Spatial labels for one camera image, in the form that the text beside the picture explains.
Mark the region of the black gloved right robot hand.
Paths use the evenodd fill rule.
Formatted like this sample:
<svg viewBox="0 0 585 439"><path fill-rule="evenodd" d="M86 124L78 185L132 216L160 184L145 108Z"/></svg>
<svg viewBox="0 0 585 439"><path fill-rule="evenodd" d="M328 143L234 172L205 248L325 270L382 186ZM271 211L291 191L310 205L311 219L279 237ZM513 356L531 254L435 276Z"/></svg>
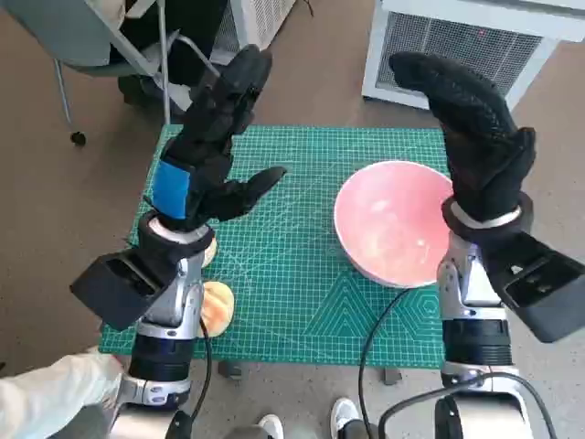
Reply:
<svg viewBox="0 0 585 439"><path fill-rule="evenodd" d="M454 60L418 52L397 52L388 64L401 88L426 96L439 121L463 212L486 222L516 210L536 158L536 131L516 126L495 84Z"/></svg>

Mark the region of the black left robot hand, blue tape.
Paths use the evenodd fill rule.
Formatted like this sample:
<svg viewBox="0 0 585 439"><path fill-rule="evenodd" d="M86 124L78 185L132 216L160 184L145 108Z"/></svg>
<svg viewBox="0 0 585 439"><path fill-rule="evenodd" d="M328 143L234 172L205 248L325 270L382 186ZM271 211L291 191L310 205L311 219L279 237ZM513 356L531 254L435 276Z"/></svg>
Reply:
<svg viewBox="0 0 585 439"><path fill-rule="evenodd" d="M186 111L182 130L159 158L152 185L152 206L167 229L191 231L208 220L244 216L286 174L286 168L273 166L247 181L228 179L233 137L251 124L271 66L269 51L248 45Z"/></svg>

